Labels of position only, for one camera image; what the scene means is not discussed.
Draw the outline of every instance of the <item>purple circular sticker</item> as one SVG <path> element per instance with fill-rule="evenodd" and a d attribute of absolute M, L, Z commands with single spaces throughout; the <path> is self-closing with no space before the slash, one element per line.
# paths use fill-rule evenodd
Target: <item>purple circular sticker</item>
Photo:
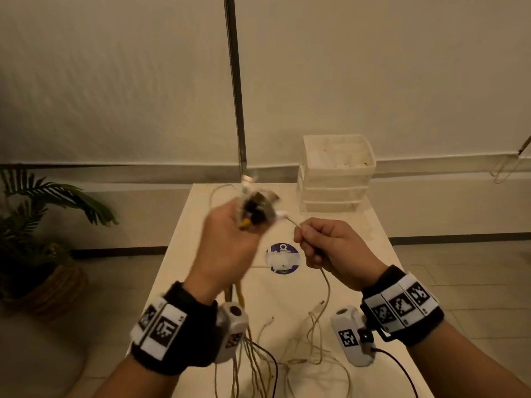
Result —
<path fill-rule="evenodd" d="M 265 257 L 265 262 L 275 274 L 291 274 L 299 267 L 300 254 L 295 247 L 288 243 L 272 245 L 267 250 Z"/>

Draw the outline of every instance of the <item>wristband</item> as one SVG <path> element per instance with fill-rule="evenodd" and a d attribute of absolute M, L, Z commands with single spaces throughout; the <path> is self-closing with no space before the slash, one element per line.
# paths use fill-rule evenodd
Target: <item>wristband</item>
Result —
<path fill-rule="evenodd" d="M 406 275 L 394 265 L 374 286 L 363 291 L 361 309 L 368 325 L 376 329 L 384 341 L 398 339 L 409 347 L 426 338 L 444 319 L 435 297 L 415 276 Z"/>
<path fill-rule="evenodd" d="M 175 282 L 150 303 L 131 330 L 131 354 L 143 367 L 168 376 L 188 366 L 209 366 L 222 340 L 217 310 L 216 301 L 203 305 Z"/>

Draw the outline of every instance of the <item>palm plant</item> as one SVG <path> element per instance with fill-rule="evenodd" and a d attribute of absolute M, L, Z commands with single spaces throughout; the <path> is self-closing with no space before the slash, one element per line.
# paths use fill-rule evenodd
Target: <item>palm plant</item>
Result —
<path fill-rule="evenodd" d="M 83 210 L 92 224 L 117 224 L 109 208 L 68 184 L 35 179 L 24 167 L 0 170 L 4 207 L 0 210 L 0 297 L 16 299 L 42 283 L 68 254 L 43 243 L 33 232 L 48 204 Z M 13 196 L 18 204 L 12 207 Z"/>

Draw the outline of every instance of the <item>black baseboard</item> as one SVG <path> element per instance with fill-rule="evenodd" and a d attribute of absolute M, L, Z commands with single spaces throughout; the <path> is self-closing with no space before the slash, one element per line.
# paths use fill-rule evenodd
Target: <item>black baseboard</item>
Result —
<path fill-rule="evenodd" d="M 123 248 L 95 248 L 88 250 L 72 250 L 70 255 L 75 260 L 102 257 L 156 256 L 166 254 L 166 246 L 158 247 L 123 247 Z"/>
<path fill-rule="evenodd" d="M 531 232 L 492 234 L 448 234 L 443 236 L 390 237 L 393 246 L 413 244 L 478 243 L 482 241 L 531 240 Z"/>

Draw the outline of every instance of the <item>person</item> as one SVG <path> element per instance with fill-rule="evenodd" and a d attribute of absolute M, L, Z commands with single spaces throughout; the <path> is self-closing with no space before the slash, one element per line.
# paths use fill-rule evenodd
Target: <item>person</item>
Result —
<path fill-rule="evenodd" d="M 242 280 L 267 231 L 267 226 L 239 230 L 237 209 L 237 200 L 232 200 L 212 209 L 204 221 L 196 259 L 182 285 L 204 305 L 211 305 L 224 288 Z M 388 269 L 343 221 L 310 218 L 295 229 L 294 241 L 309 267 L 324 268 L 355 291 L 372 287 Z M 436 398 L 531 397 L 531 389 L 447 321 L 407 349 Z M 150 371 L 128 355 L 94 397 L 167 398 L 178 379 L 179 375 Z"/>

